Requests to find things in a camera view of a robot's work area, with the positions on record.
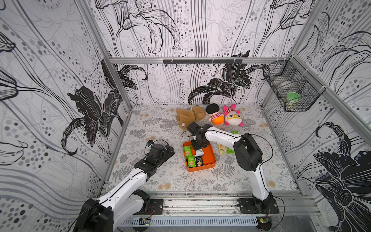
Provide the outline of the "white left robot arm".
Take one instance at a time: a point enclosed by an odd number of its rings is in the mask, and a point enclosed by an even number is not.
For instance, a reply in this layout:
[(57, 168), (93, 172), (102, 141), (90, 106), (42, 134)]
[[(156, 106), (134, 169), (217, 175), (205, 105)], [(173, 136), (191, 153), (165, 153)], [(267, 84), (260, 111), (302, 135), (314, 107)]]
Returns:
[(169, 144), (156, 144), (152, 140), (145, 157), (138, 161), (131, 172), (116, 187), (94, 200), (88, 199), (69, 232), (113, 232), (131, 216), (149, 210), (150, 195), (140, 190), (157, 168), (169, 160), (174, 148)]

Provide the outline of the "cream cookie packet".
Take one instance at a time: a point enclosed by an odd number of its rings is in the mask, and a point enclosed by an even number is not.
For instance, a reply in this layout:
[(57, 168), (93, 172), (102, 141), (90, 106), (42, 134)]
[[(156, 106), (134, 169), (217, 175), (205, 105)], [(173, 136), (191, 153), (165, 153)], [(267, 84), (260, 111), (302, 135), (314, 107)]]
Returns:
[(228, 149), (222, 144), (218, 144), (218, 150), (220, 155), (227, 154), (228, 152)]

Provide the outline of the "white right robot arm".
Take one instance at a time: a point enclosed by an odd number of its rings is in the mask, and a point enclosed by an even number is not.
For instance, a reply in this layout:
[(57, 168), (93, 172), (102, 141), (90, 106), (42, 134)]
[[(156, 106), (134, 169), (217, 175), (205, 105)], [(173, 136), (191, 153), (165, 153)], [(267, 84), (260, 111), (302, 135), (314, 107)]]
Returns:
[(263, 152), (252, 134), (233, 134), (210, 124), (200, 126), (196, 122), (192, 122), (187, 130), (194, 138), (191, 140), (194, 150), (206, 148), (210, 142), (233, 149), (238, 165), (247, 171), (255, 207), (264, 209), (273, 202), (273, 195), (267, 188), (263, 174)]

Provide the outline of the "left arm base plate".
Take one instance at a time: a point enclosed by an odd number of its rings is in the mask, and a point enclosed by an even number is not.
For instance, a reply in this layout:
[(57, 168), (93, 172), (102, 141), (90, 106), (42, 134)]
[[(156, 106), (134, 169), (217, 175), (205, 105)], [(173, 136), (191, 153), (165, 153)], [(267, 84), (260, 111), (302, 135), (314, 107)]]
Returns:
[(164, 207), (163, 199), (150, 199), (149, 202), (145, 202), (141, 211), (135, 213), (135, 215), (162, 215)]

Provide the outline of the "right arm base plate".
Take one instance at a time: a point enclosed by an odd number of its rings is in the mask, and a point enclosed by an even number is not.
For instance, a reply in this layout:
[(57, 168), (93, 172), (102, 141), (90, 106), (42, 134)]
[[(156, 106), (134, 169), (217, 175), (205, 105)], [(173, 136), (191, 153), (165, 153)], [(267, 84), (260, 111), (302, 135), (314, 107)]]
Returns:
[(274, 198), (262, 201), (255, 198), (240, 198), (237, 205), (242, 214), (279, 214), (280, 210)]

